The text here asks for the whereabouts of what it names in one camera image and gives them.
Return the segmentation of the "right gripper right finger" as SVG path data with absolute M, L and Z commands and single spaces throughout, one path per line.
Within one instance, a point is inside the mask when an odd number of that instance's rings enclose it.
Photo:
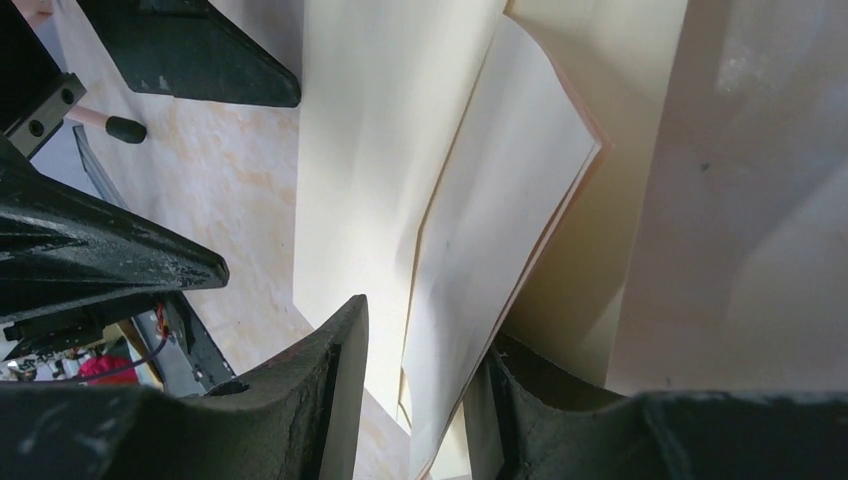
M 843 392 L 632 397 L 496 337 L 464 398 L 476 479 L 843 479 Z

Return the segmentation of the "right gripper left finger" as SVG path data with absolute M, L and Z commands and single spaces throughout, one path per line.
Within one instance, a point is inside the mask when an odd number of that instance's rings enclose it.
M 368 302 L 202 396 L 142 386 L 15 383 L 1 390 L 5 479 L 349 479 Z

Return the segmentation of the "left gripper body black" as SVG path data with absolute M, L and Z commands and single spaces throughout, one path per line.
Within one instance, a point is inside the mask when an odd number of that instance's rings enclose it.
M 1 3 L 1 157 L 30 159 L 85 95 L 11 1 Z

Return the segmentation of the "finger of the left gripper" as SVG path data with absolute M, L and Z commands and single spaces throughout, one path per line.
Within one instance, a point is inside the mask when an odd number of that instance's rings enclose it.
M 295 108 L 297 77 L 209 1 L 82 1 L 136 93 Z
M 39 173 L 1 141 L 1 319 L 138 294 L 222 288 L 222 256 Z

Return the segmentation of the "yellow envelope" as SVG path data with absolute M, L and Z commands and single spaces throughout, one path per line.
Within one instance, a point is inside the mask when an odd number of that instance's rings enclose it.
M 309 1 L 293 297 L 312 323 L 363 293 L 365 385 L 391 416 L 422 225 L 495 24 L 509 15 L 561 66 L 611 141 L 512 309 L 508 327 L 603 384 L 686 3 Z

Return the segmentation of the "letter sheet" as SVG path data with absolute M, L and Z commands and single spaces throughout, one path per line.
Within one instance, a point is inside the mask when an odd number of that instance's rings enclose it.
M 539 39 L 501 16 L 424 219 L 402 370 L 409 473 L 470 380 L 605 138 Z

